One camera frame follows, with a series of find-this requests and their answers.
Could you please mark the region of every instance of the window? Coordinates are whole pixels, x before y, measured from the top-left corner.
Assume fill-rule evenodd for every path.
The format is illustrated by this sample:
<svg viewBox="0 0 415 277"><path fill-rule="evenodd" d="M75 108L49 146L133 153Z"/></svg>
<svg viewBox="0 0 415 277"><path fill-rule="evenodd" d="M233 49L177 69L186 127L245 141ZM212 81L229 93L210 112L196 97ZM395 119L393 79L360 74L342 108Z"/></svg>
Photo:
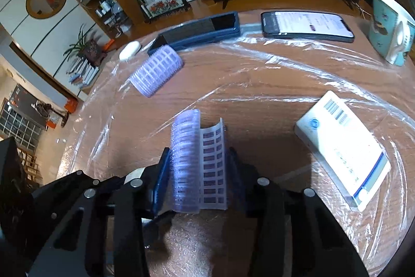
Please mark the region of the window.
<svg viewBox="0 0 415 277"><path fill-rule="evenodd" d="M9 105L8 100L4 99L0 114L1 137L14 137L18 146L34 153L41 131L40 127L22 117Z"/></svg>

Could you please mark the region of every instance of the teal mug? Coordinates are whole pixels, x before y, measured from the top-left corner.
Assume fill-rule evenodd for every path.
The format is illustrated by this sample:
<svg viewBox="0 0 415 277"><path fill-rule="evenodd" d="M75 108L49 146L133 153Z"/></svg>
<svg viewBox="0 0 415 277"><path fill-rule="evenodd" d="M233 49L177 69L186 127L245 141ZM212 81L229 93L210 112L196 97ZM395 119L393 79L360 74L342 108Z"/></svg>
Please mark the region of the teal mug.
<svg viewBox="0 0 415 277"><path fill-rule="evenodd" d="M415 20L395 0L373 0L369 40L392 65L402 66L415 36Z"/></svg>

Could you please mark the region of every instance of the barcode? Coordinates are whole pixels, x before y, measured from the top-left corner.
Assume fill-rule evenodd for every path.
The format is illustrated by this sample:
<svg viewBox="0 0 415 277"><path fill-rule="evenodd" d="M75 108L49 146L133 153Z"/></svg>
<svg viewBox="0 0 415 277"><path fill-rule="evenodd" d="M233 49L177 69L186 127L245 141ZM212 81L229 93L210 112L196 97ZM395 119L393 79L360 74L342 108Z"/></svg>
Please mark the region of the barcode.
<svg viewBox="0 0 415 277"><path fill-rule="evenodd" d="M333 100L329 100L325 105L324 108L341 124L342 126L346 126L350 119L344 110L342 110L338 104L336 104Z"/></svg>

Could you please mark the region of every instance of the mug handle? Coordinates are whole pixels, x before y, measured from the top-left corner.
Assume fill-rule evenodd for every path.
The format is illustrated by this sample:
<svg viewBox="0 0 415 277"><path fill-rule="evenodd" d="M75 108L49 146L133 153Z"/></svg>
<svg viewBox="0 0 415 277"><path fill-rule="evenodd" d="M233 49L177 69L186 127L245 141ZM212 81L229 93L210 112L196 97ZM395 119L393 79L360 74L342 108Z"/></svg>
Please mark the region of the mug handle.
<svg viewBox="0 0 415 277"><path fill-rule="evenodd" d="M399 53L405 52L409 49L411 31L409 25L403 21L400 21L396 26L392 37L391 48L386 56L386 61L395 64Z"/></svg>

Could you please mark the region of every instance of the table top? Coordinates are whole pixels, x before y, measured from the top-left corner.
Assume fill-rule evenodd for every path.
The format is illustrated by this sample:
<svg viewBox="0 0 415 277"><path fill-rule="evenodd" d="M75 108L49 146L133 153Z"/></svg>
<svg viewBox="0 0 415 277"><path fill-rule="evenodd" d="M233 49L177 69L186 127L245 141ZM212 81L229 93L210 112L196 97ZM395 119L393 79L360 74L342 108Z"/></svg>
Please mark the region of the table top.
<svg viewBox="0 0 415 277"><path fill-rule="evenodd" d="M201 111L202 127L223 118L228 146L283 187L314 188L358 250L372 276L396 252L415 215L415 67L388 64L371 46L369 22L342 16L353 43L278 40L258 30L261 10L240 13L245 34L180 53L184 68L153 97L128 77L147 58L118 54L105 65L67 139L58 176L82 169L119 177L158 162L180 112ZM140 39L146 47L157 33ZM353 212L293 126L334 91L382 145L392 169L364 212ZM154 275L246 274L255 223L235 211L178 215L164 250L148 253Z"/></svg>

